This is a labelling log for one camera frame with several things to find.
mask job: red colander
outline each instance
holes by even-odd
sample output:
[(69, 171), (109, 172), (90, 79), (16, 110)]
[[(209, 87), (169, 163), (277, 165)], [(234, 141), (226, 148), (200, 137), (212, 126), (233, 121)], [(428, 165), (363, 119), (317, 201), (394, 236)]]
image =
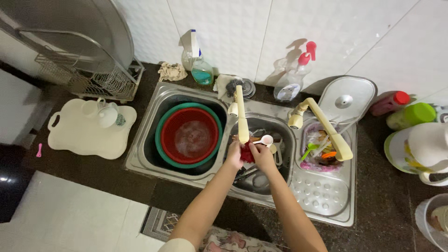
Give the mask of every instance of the red colander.
[(165, 121), (160, 143), (173, 161), (195, 164), (212, 153), (218, 137), (218, 125), (207, 111), (185, 108), (177, 110)]

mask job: green lid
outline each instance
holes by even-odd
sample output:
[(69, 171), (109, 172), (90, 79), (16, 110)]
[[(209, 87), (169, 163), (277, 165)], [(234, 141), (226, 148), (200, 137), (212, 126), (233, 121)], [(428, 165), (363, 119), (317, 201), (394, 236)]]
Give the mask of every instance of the green lid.
[(419, 102), (405, 108), (405, 118), (412, 125), (432, 122), (435, 117), (435, 110), (428, 103)]

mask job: sink lid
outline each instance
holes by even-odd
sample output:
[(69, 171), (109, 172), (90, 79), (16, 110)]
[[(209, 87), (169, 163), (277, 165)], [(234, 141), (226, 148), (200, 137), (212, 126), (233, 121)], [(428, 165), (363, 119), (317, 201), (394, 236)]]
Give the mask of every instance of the sink lid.
[(319, 107), (330, 121), (358, 121), (367, 112), (378, 90), (371, 80), (344, 76), (330, 82), (319, 100)]

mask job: white tray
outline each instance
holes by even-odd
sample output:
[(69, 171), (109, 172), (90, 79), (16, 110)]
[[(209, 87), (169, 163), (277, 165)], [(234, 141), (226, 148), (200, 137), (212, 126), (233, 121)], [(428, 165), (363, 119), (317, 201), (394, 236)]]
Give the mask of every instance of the white tray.
[[(126, 150), (129, 130), (137, 118), (137, 112), (132, 107), (119, 106), (118, 113), (124, 116), (125, 124), (101, 128), (94, 119), (81, 113), (81, 106), (85, 102), (81, 99), (69, 100), (59, 112), (52, 115), (48, 123), (48, 145), (54, 150), (69, 150), (79, 155), (119, 158)], [(52, 127), (57, 116), (59, 121)]]

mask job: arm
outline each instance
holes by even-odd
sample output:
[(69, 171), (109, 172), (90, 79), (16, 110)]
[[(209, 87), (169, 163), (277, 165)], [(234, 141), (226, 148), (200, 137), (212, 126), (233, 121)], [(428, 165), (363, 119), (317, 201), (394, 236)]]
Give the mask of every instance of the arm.
[(169, 237), (170, 240), (184, 238), (198, 250), (221, 209), (237, 171), (243, 166), (240, 156), (240, 142), (233, 142), (229, 146), (226, 161), (184, 211)]
[(269, 180), (272, 198), (283, 224), (286, 241), (294, 252), (327, 252), (325, 244), (308, 216), (297, 203), (285, 180), (277, 170), (269, 149), (249, 144), (255, 163)]

